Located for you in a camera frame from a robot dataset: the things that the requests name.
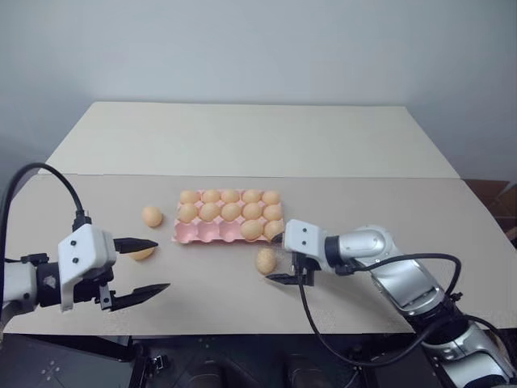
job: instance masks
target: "black cable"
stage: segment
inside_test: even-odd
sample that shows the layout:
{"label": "black cable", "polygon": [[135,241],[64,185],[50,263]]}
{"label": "black cable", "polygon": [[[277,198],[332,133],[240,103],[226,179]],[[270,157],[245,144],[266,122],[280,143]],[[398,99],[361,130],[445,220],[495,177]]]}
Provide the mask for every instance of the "black cable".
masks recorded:
{"label": "black cable", "polygon": [[412,255],[394,256],[394,257],[390,257],[389,259],[383,259],[379,263],[368,265],[367,267],[354,268],[354,272],[371,271],[372,269],[382,267],[383,265],[386,265],[386,264],[396,263],[398,261],[417,260],[417,259],[441,259],[441,260],[452,261],[455,264],[454,273],[452,275],[451,282],[449,283],[449,286],[445,290],[446,295],[448,295],[448,296],[451,295],[452,291],[456,287],[456,284],[458,283],[458,279],[460,278],[461,261],[457,257],[455,257],[453,255],[448,255],[446,253],[415,253]]}
{"label": "black cable", "polygon": [[315,336],[319,339],[319,341],[327,348],[329,352],[334,354],[339,360],[344,361],[348,364],[358,366],[358,367],[366,367],[366,368],[377,368],[380,366],[387,366],[394,364],[395,362],[400,361],[404,357],[408,356],[413,350],[416,349],[417,346],[419,346],[423,341],[425,341],[430,335],[433,334],[433,332],[440,328],[441,326],[454,322],[457,320],[465,319],[465,320],[471,320],[474,322],[481,323],[482,325],[487,326],[493,333],[499,337],[499,339],[505,344],[506,350],[509,352],[511,348],[508,348],[508,345],[506,344],[505,339],[503,338],[501,332],[495,328],[493,325],[485,321],[484,319],[474,317],[472,315],[463,315],[460,317],[446,317],[442,319],[438,319],[434,321],[432,324],[430,324],[428,327],[426,327],[421,333],[417,335],[417,337],[414,339],[414,341],[408,345],[404,350],[402,350],[399,354],[396,356],[393,356],[389,358],[388,360],[384,361],[378,361],[378,362],[371,362],[371,361],[357,361],[352,360],[351,358],[345,357],[341,354],[339,354],[336,350],[334,350],[323,338],[323,335],[320,333],[320,331],[317,329],[316,324],[313,321],[313,316],[310,313],[309,305],[307,303],[307,297],[305,296],[305,289],[303,284],[303,275],[301,272],[298,273],[298,286],[300,288],[300,295],[301,295],[301,303],[303,304],[305,315],[307,315],[307,319],[309,320],[309,324],[311,328],[313,329],[313,332]]}
{"label": "black cable", "polygon": [[[84,209],[82,208],[81,200],[79,200],[78,194],[72,187],[70,182],[56,170],[54,167],[49,166],[45,163],[29,163],[26,166],[20,168],[9,180],[6,190],[2,197],[2,203],[0,204],[0,306],[3,306],[3,287],[4,287],[4,276],[5,276],[5,259],[6,259],[6,236],[7,236],[7,221],[9,218],[9,209],[11,208],[11,202],[15,197],[16,187],[19,181],[30,171],[35,169],[43,169],[51,172],[55,175],[68,189],[72,199],[74,200],[76,207],[76,217],[84,217]],[[2,309],[0,309],[0,321],[2,320]]]}

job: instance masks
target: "egg carton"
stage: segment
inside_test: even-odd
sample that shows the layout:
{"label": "egg carton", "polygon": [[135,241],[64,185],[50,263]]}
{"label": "egg carton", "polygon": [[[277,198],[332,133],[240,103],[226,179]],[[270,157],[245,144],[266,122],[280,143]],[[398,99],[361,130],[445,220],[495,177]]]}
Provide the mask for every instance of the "egg carton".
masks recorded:
{"label": "egg carton", "polygon": [[[254,243],[257,241],[269,241],[267,237],[264,234],[261,234],[260,237],[256,238],[255,240],[248,240],[245,239],[241,234],[241,225],[248,221],[242,216],[242,210],[244,206],[247,205],[246,202],[242,200],[242,194],[246,191],[243,189],[235,189],[239,193],[239,201],[235,202],[239,205],[241,208],[241,215],[237,217],[233,221],[226,221],[220,215],[213,219],[213,221],[207,222],[203,221],[199,217],[199,211],[201,207],[205,204],[202,200],[198,200],[193,205],[198,209],[198,216],[194,218],[191,222],[185,223],[181,222],[178,218],[175,218],[174,220],[174,232],[175,235],[172,238],[173,242],[182,243],[182,244],[188,244],[193,243],[196,241],[201,241],[202,243],[211,243],[215,241],[224,241],[227,243],[232,243],[235,241],[247,241],[248,243]],[[203,197],[203,193],[206,190],[195,190],[200,194],[200,198]],[[270,222],[263,216],[263,210],[267,207],[267,204],[260,200],[256,202],[261,207],[261,217],[257,219],[257,221],[260,222],[260,224],[263,227]],[[223,200],[219,200],[215,202],[215,204],[222,209],[226,203]],[[178,212],[183,204],[181,202],[178,203],[176,207],[176,211]],[[282,202],[279,202],[278,205],[282,209]],[[278,220],[284,224],[284,215],[282,214],[281,218]]]}

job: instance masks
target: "white wall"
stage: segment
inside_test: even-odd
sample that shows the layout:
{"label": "white wall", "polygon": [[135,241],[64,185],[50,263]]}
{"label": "white wall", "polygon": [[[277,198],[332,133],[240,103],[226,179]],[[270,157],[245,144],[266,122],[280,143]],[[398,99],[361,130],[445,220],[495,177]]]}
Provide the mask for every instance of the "white wall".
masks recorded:
{"label": "white wall", "polygon": [[515,0],[0,0],[0,186],[98,99],[406,105],[517,180]]}

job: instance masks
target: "egg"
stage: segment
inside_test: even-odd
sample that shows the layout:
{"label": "egg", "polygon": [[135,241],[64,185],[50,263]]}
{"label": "egg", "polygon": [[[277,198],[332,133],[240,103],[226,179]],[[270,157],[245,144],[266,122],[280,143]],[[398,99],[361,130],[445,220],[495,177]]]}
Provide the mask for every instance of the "egg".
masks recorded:
{"label": "egg", "polygon": [[194,204],[200,200],[200,194],[192,190],[184,190],[179,194],[179,202],[182,204]]}
{"label": "egg", "polygon": [[154,228],[162,223],[163,214],[155,206],[145,206],[142,209],[142,219],[149,228]]}
{"label": "egg", "polygon": [[264,248],[258,251],[257,259],[255,260],[255,267],[257,271],[264,276],[269,275],[276,268],[276,256],[272,249]]}
{"label": "egg", "polygon": [[241,196],[240,196],[240,194],[239,194],[239,192],[237,190],[224,190],[221,193],[221,199],[226,204],[231,204],[233,202],[238,202],[240,198],[241,198]]}
{"label": "egg", "polygon": [[277,205],[280,202],[280,193],[269,190],[262,194],[262,201],[266,205]]}
{"label": "egg", "polygon": [[133,260],[140,261],[143,259],[147,259],[149,256],[151,256],[153,254],[155,248],[156,247],[151,247],[151,248],[144,249],[143,251],[131,252],[129,255],[131,256],[131,258]]}
{"label": "egg", "polygon": [[261,197],[260,194],[261,193],[259,190],[246,190],[244,194],[242,194],[242,200],[247,204],[250,204],[252,202],[259,202]]}
{"label": "egg", "polygon": [[200,210],[200,218],[206,222],[212,222],[219,215],[221,209],[213,203],[204,204]]}
{"label": "egg", "polygon": [[201,196],[201,199],[205,204],[211,203],[211,202],[217,202],[221,198],[221,194],[214,189],[207,190],[203,193]]}
{"label": "egg", "polygon": [[223,219],[228,222],[234,221],[240,215],[241,206],[238,204],[226,204],[221,210],[221,217],[223,217]]}
{"label": "egg", "polygon": [[264,226],[264,236],[271,241],[277,234],[284,231],[284,223],[282,221],[269,221]]}
{"label": "egg", "polygon": [[241,234],[246,240],[256,240],[262,235],[262,231],[262,224],[257,220],[244,221],[241,225]]}
{"label": "egg", "polygon": [[197,208],[194,204],[182,205],[178,210],[178,219],[188,224],[197,217]]}
{"label": "egg", "polygon": [[269,205],[266,206],[263,212],[264,218],[268,221],[278,221],[282,218],[282,208],[280,205]]}
{"label": "egg", "polygon": [[256,220],[262,215],[262,208],[259,204],[248,204],[242,209],[242,216],[246,220]]}

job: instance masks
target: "beige tabletop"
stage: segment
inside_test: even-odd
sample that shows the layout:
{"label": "beige tabletop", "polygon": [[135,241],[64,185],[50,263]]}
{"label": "beige tabletop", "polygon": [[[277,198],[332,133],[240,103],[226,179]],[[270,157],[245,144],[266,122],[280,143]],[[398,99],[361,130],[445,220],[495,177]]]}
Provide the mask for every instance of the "beige tabletop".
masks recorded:
{"label": "beige tabletop", "polygon": [[[296,217],[341,234],[375,223],[393,233],[406,253],[445,252],[464,264],[458,289],[460,308],[514,327],[517,312],[515,250],[469,188],[458,179],[215,178],[71,175],[94,223],[114,237],[151,238],[160,247],[144,262],[121,256],[112,288],[170,282],[146,303],[102,312],[78,303],[38,309],[14,318],[6,331],[83,335],[180,335],[309,333],[296,287],[273,284],[254,268],[261,244],[171,242],[174,209],[185,188],[273,188],[285,203],[285,217]],[[141,208],[156,205],[165,223],[151,230]],[[70,233],[74,208],[66,190],[50,175],[37,175],[16,197],[8,234],[8,257],[47,252],[56,259],[57,243]],[[284,256],[279,271],[287,269]],[[442,284],[449,264],[429,262]],[[408,331],[368,275],[337,277],[318,273],[308,289],[317,325],[326,333]]]}

